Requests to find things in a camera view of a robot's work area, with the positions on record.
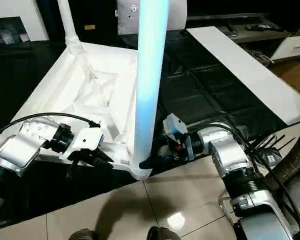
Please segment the black cable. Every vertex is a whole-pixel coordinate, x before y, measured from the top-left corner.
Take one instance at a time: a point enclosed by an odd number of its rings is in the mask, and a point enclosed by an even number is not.
[[[13,126],[15,124],[18,124],[20,122],[23,122],[25,120],[36,118],[36,117],[44,117],[44,116],[63,116],[63,117],[69,117],[69,118],[78,119],[78,120],[87,122],[89,124],[89,126],[92,127],[92,128],[100,128],[100,124],[95,123],[94,121],[91,121],[91,120],[89,120],[87,118],[84,118],[82,116],[77,116],[77,115],[73,115],[73,114],[70,114],[70,113],[62,113],[62,112],[42,112],[42,113],[31,114],[31,115],[28,115],[28,116],[21,117],[21,118],[19,118],[17,120],[14,120],[14,121],[10,122],[8,125],[2,127],[0,129],[0,133],[2,133],[7,128],[10,128],[11,126]]]
[[[265,168],[269,171],[270,175],[272,176],[272,178],[276,181],[276,183],[279,185],[279,187],[283,190],[286,198],[288,199],[293,212],[295,214],[295,216],[297,217],[297,224],[299,226],[299,230],[300,230],[300,212],[297,208],[297,206],[295,205],[294,201],[292,200],[290,194],[288,193],[288,190],[286,189],[286,187],[282,184],[282,182],[278,179],[278,177],[276,176],[276,174],[273,172],[273,170],[269,167],[269,165],[266,163],[266,161],[260,156],[260,154],[258,152],[254,152],[255,156],[262,162],[262,164],[265,166]]]

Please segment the cardboard box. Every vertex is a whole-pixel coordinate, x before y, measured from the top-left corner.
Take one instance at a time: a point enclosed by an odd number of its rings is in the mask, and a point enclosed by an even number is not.
[[[300,93],[300,59],[276,63],[270,70]]]

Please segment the beige floor tile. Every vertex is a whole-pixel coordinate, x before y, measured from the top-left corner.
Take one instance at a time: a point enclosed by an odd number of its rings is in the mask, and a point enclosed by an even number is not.
[[[159,225],[179,236],[223,216],[218,196],[225,186],[211,157],[160,173],[144,182]]]
[[[84,228],[96,230],[98,240],[145,240],[149,228],[156,225],[142,181],[47,215],[49,240],[67,240]]]
[[[204,227],[201,227],[181,238],[182,240],[236,240],[236,234],[226,220],[222,217]]]
[[[46,215],[0,229],[0,240],[47,240]]]

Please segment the television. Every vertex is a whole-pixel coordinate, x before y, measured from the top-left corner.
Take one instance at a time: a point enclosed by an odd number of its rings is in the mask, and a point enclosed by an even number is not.
[[[270,13],[266,4],[258,3],[253,6],[236,1],[187,0],[187,21],[202,21],[213,19],[262,17]]]

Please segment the white panel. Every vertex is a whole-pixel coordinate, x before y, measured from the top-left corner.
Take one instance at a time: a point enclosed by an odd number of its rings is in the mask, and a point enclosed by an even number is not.
[[[300,122],[300,95],[216,27],[187,29],[286,124]]]
[[[117,6],[119,35],[137,34],[140,0],[117,0]],[[184,29],[187,15],[187,0],[170,0],[168,30]]]

